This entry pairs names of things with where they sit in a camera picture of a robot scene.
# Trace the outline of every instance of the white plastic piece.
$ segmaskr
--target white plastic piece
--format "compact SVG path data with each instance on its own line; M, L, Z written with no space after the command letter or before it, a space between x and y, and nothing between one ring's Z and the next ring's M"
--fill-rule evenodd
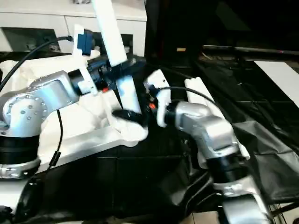
M98 89L86 68L87 61L85 61L82 57L82 49L78 49L78 35L84 34L84 27L76 24L74 31L75 32L74 32L73 57L75 62L79 66L81 75L84 78L84 83L78 83L78 86L83 94L91 92L93 95L97 95Z
M154 71L146 80L145 86L154 85L155 88L163 88L169 86L163 72L159 69ZM157 124L161 127L166 127L164 121L165 108L171 102L171 90L163 90L157 94L158 111L157 111Z
M92 0L111 67L127 60L111 0Z
M185 79L185 86L187 88L196 90L204 95L206 95L207 97L209 97L211 100L214 101L212 95L210 94L210 92L208 91L208 89L206 88L205 84L203 83L203 81L201 80L200 77L196 77L196 78L191 78L191 79ZM204 104L207 107L210 108L210 110L212 111L212 113L217 116L217 117L221 117L223 119L225 119L224 115L222 114L221 110L216 107L214 104L212 104L211 102L209 102L208 100L204 99L203 97L196 95L195 93L192 92L187 92L187 97L188 97L188 101L190 103L197 103L197 104ZM239 144L239 148L241 151L241 154L247 159L250 159L250 155L246 149L246 147L244 145L242 145L239 140L236 138L235 141ZM206 160L205 158L201 155L201 153L198 153L198 160L199 160L199 165L201 168L207 168L206 166Z

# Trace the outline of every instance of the wire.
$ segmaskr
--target wire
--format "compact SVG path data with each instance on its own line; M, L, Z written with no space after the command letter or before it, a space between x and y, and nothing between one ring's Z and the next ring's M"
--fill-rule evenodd
M39 51L40 49L44 48L45 46L50 45L51 43L57 42L57 41L61 41L61 40L68 40L68 41L73 41L73 38L71 36L62 36L62 37L58 37L56 39L50 40L46 43L43 43L42 45L38 46L37 48L33 49L31 52L29 52L25 57L23 57L9 72L8 74L5 76L5 78L3 79L3 81L0 84L0 92L2 91L3 87L5 86L5 84L9 81L9 79L11 78L11 76L14 74L14 72L26 61L28 60L31 56L33 56L33 54L35 54L37 51Z
M187 87L181 87L181 86L167 86L167 87L163 87L163 88L158 88L158 90L185 90L188 92L192 92L196 95L199 95L201 97L203 97L204 99L206 99L207 101L209 101L210 103L212 103L213 105L215 105L216 107L218 107L218 105L209 97L207 97L205 94L202 94L201 92L198 92L196 90L187 88Z
M57 116L58 116L59 125L60 125L60 138L59 138L59 143L58 143L58 146L57 146L57 150L53 154L53 157L52 157L52 159L51 159L51 161L49 163L49 166L47 168L47 173L51 169L51 167L56 166L57 161L58 161L58 159L59 159L59 157L61 155L61 152L59 150L60 150L62 138L63 138L63 135L64 135L64 127L62 125L62 119L61 119L61 114L60 114L59 110L57 110Z

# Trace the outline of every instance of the white panel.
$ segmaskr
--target white panel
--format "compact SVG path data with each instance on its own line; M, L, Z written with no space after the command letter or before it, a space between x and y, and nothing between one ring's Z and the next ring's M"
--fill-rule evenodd
M146 22L133 22L133 54L144 56Z
M284 62L255 61L255 63L299 107L299 74Z
M73 4L72 0L0 0L0 12L67 15L95 18L91 4ZM143 0L112 0L119 20L146 21Z
M100 32L98 21L96 18L87 17L76 17L76 16L66 16L65 17L67 27L69 29L70 35L74 34L74 25L79 24L85 29L91 30L93 32ZM117 26L121 34L133 34L133 22L127 20L117 20Z
M64 17L60 15L0 13L0 27L53 29L56 37L68 35ZM72 43L68 41L60 41L59 46L62 52L72 51Z
M92 0L111 67L127 60L111 0Z

